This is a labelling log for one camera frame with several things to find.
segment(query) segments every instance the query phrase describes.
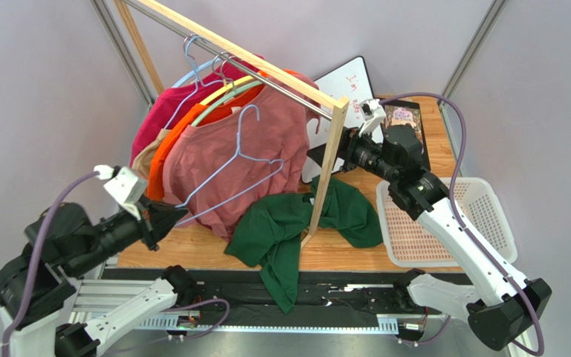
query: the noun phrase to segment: white wall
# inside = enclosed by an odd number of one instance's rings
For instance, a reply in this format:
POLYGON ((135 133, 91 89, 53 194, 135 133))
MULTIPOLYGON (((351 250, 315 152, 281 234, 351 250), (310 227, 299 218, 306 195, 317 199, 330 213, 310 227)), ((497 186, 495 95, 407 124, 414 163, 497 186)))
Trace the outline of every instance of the white wall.
MULTIPOLYGON (((282 68, 312 78, 355 56, 376 94, 441 92, 491 0, 161 0, 282 68)), ((165 86, 190 66, 183 39, 133 10, 165 86)), ((195 48, 199 63, 213 56, 195 48)))
MULTIPOLYGON (((67 184, 127 163, 145 111, 89 1, 0 1, 0 268, 67 184)), ((113 209, 99 181, 71 201, 113 209)))
POLYGON ((454 100, 468 121, 465 174, 493 185, 516 266, 554 291, 545 356, 571 356, 571 1, 510 1, 454 100))

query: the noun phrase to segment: wooden pole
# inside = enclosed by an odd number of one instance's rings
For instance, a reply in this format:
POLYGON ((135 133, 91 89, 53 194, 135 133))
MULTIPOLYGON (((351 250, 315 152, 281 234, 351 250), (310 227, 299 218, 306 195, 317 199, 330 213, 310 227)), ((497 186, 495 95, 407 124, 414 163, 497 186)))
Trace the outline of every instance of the wooden pole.
POLYGON ((336 106, 340 106, 340 103, 336 101, 334 98, 330 97, 329 95, 319 91, 316 88, 311 87, 310 85, 304 83, 298 78, 285 73, 281 68, 278 68, 269 62, 266 62, 265 60, 255 56, 251 52, 246 51, 244 48, 241 48, 238 45, 235 45, 234 43, 221 37, 217 33, 214 33, 211 30, 196 24, 195 22, 180 15, 179 13, 176 13, 175 11, 169 9, 168 7, 158 3, 157 1, 155 0, 137 0, 137 1, 147 6, 151 10, 155 11, 156 13, 159 13, 162 16, 168 18, 169 20, 175 22, 176 24, 182 26, 183 28, 186 28, 188 31, 204 37, 209 42, 212 42, 214 45, 217 45, 221 49, 237 56, 241 60, 244 60, 250 63, 251 65, 257 67, 258 69, 266 72, 268 75, 274 77, 275 79, 281 81, 290 88, 294 89, 295 91, 298 91, 299 93, 316 101, 317 103, 327 108, 334 108, 336 106))
POLYGON ((338 151, 338 144, 341 141, 343 125, 345 124, 345 117, 347 116, 347 108, 349 108, 349 98, 342 97, 338 100, 338 105, 334 106, 334 109, 332 110, 332 122, 329 124, 329 137, 327 138, 325 155, 323 156, 323 165, 320 170, 318 188, 314 198, 312 220, 310 221, 308 234, 301 242, 301 248, 307 244, 318 229, 320 214, 323 211, 323 203, 325 202, 327 189, 329 187, 329 179, 332 177, 332 169, 336 162, 336 153, 338 151))
POLYGON ((164 90, 162 80, 160 79, 160 76, 158 76, 158 72, 155 69, 152 58, 149 55, 149 51, 145 46, 145 42, 143 41, 141 32, 138 30, 138 26, 136 26, 136 21, 134 21, 132 13, 129 12, 129 7, 121 0, 114 0, 114 3, 116 4, 116 8, 118 8, 118 13, 120 14, 120 17, 123 19, 125 27, 127 27, 127 32, 129 32, 129 36, 132 38, 132 41, 136 46, 138 54, 141 55, 141 60, 143 60, 143 64, 145 65, 145 69, 147 70, 147 73, 149 74, 149 77, 153 82, 155 90, 157 91, 158 94, 162 93, 162 91, 164 90))

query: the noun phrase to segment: pink shirt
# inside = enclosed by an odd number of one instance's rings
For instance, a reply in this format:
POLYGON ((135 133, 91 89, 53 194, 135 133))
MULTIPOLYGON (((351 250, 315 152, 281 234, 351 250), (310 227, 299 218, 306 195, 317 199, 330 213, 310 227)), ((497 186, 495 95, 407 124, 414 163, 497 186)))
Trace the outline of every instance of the pink shirt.
MULTIPOLYGON (((246 67, 252 71, 257 71, 257 68, 249 65, 246 62, 242 62, 246 67)), ((225 63, 222 66, 222 73, 226 78, 232 80, 238 80, 239 78, 245 77, 246 74, 239 69, 233 67, 232 65, 225 63)), ((218 74, 211 73, 206 77, 202 78, 204 84, 214 82, 216 80, 221 80, 222 78, 218 74)), ((213 84, 212 86, 199 87, 198 91, 187 99, 178 113, 173 117, 173 121, 169 125, 168 129, 173 129, 173 127, 184 117, 184 115, 189 112, 191 108, 197 103, 200 103, 203 99, 214 93, 217 89, 222 87, 221 85, 213 84)), ((164 129, 167 122, 173 116, 173 113, 178 108, 182 100, 186 98, 189 94, 196 90, 195 84, 189 84, 187 86, 182 86, 178 88, 165 89, 158 99, 155 101, 152 110, 141 124, 140 129, 136 133, 136 137, 132 142, 132 157, 129 159, 129 165, 131 166, 134 159, 138 154, 143 151, 144 148, 149 146, 158 137, 158 133, 164 129)))
MULTIPOLYGON (((312 80, 295 75, 318 88, 312 80)), ((309 100, 302 94, 293 93, 309 100)), ((276 175, 233 201, 206 213, 197 220, 215 235, 230 241, 234 229, 250 205, 263 196, 297 192, 301 170, 306 162, 309 139, 306 125, 316 117, 314 112, 265 87, 250 104, 242 119, 242 153, 255 158, 284 160, 276 175)), ((208 177, 233 157, 236 149, 238 111, 205 126, 188 126, 167 156, 163 168, 166 202, 184 202, 208 177)), ((188 202, 191 213, 198 214, 235 196, 279 168, 278 162, 256 162, 238 156, 209 181, 188 202)))

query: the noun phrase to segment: beige shirt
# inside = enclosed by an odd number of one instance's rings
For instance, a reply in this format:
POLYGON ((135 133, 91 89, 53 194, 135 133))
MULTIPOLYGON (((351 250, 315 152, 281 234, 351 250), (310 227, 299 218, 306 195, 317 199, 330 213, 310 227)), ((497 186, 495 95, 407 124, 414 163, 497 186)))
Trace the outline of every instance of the beige shirt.
POLYGON ((169 134, 171 130, 162 129, 158 133, 158 137, 149 145, 147 145, 141 153, 139 153, 134 162, 132 163, 132 170, 135 170, 141 176, 148 178, 149 171, 152 169, 152 160, 155 155, 156 150, 160 147, 160 143, 169 134))

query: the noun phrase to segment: orange shirt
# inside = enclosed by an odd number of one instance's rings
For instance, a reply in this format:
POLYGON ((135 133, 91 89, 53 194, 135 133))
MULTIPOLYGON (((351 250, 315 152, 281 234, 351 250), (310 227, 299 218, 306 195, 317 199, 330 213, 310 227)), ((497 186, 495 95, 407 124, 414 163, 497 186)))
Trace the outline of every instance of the orange shirt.
MULTIPOLYGON (((284 69, 286 73, 298 74, 295 71, 290 71, 284 69)), ((267 77, 264 71, 257 72, 264 77, 267 77)), ((229 115, 233 114, 233 107, 243 107, 253 100, 264 88, 265 85, 256 86, 248 89, 244 93, 241 93, 238 97, 235 97, 228 103, 222 104, 215 108, 211 113, 209 113, 198 126, 203 126, 205 124, 215 123, 218 120, 224 119, 229 115)), ((151 170, 149 171, 149 185, 147 186, 147 197, 154 201, 162 201, 164 198, 164 186, 162 183, 162 172, 164 168, 164 162, 167 156, 171 152, 173 145, 178 141, 180 135, 187 126, 191 125, 193 121, 207 108, 210 106, 203 106, 201 104, 196 104, 191 108, 191 110, 173 127, 171 132, 165 137, 165 139, 160 144, 160 147, 156 150, 154 158, 152 159, 151 170)))

